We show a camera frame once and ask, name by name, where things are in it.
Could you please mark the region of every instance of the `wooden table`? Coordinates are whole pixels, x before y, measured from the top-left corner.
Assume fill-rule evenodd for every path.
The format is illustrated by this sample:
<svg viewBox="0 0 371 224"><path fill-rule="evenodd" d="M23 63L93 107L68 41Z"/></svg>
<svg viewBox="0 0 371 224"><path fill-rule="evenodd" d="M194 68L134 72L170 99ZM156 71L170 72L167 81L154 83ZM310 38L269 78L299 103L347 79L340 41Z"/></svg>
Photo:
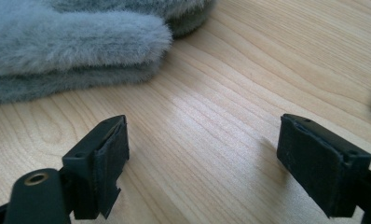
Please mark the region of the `wooden table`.
<svg viewBox="0 0 371 224"><path fill-rule="evenodd" d="M82 223L360 223L328 219L277 160L283 113L371 153L371 0L222 0L146 83L0 105L0 205L125 114L122 192Z"/></svg>

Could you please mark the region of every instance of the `table surface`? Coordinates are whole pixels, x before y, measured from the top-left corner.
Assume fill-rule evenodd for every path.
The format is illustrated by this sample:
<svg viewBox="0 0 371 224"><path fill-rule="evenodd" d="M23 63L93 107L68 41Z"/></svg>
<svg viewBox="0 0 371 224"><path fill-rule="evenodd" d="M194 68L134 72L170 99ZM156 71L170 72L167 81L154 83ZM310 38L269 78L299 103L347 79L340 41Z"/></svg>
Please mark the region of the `table surface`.
<svg viewBox="0 0 371 224"><path fill-rule="evenodd" d="M124 114L122 191L107 221L83 223L360 223L359 208L328 219L277 160L284 113L371 153L371 0L221 0L143 84L0 105L0 205Z"/></svg>

